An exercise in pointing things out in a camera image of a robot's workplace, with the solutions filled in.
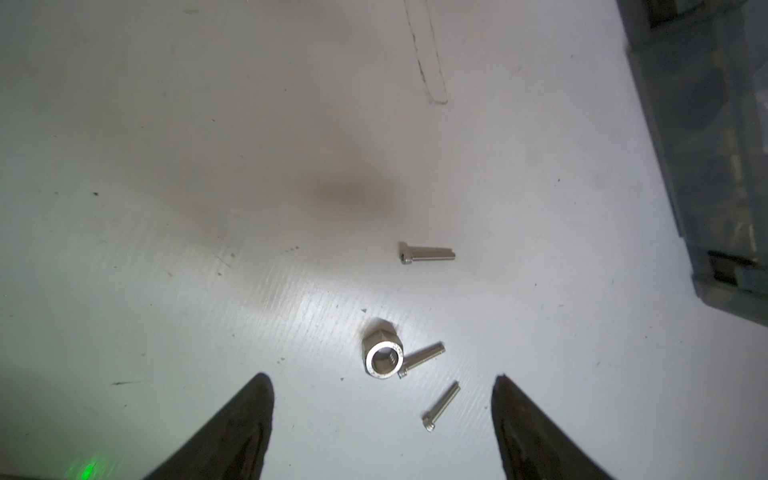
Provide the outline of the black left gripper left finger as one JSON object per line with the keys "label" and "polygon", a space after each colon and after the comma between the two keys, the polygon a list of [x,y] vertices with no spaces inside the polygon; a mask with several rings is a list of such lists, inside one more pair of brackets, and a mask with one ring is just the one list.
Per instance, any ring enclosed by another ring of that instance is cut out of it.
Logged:
{"label": "black left gripper left finger", "polygon": [[255,375],[149,479],[258,479],[272,432],[274,389]]}

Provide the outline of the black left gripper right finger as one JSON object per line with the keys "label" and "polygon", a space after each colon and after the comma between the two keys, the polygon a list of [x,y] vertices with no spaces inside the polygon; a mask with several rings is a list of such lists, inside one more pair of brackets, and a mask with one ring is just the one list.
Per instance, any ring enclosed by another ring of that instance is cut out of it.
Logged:
{"label": "black left gripper right finger", "polygon": [[508,479],[608,479],[509,377],[496,378],[491,415]]}

